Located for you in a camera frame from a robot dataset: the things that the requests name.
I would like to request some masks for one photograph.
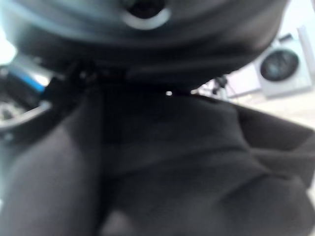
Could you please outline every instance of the dark cloth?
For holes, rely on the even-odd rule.
[[[1,236],[309,235],[315,222],[306,195],[310,180],[282,161],[272,163],[286,153],[295,161],[299,153],[312,159],[311,130],[292,124],[299,141],[277,148],[259,142],[259,136],[277,139],[273,130],[244,130],[259,125],[256,118],[252,126],[242,124],[250,112],[242,108],[117,91],[90,91],[19,158],[0,215]],[[268,119],[292,127],[270,116],[261,125]],[[303,158],[297,163],[309,165]],[[311,163],[305,168],[314,170]]]

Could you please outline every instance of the black plastic part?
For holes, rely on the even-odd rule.
[[[266,57],[260,67],[261,75],[268,81],[289,79],[298,69],[299,57],[291,50],[277,50]]]
[[[190,90],[251,62],[278,32],[287,0],[169,0],[170,20],[132,29],[121,1],[3,0],[8,40],[51,60],[101,61],[127,81]]]
[[[122,0],[123,7],[140,19],[157,16],[166,7],[165,0]]]

